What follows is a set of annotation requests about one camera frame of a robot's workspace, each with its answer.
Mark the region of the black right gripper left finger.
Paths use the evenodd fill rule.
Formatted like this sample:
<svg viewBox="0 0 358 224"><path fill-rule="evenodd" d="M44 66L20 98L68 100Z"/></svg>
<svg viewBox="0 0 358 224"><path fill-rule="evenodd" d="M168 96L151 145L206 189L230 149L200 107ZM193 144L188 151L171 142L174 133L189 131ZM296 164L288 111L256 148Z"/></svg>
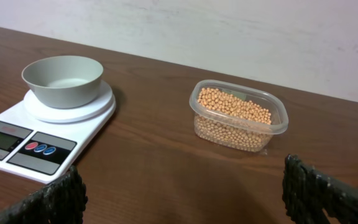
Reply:
<svg viewBox="0 0 358 224"><path fill-rule="evenodd" d="M86 185L75 166L0 212L0 224L82 224Z"/></svg>

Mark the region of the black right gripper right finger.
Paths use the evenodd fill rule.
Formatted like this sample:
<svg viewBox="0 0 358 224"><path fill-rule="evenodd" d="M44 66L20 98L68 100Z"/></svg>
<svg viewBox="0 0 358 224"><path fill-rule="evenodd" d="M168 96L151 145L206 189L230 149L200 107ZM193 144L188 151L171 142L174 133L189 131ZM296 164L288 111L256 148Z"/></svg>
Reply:
<svg viewBox="0 0 358 224"><path fill-rule="evenodd" d="M296 155L287 155L282 181L286 215L295 223L358 223L358 190L313 166Z"/></svg>

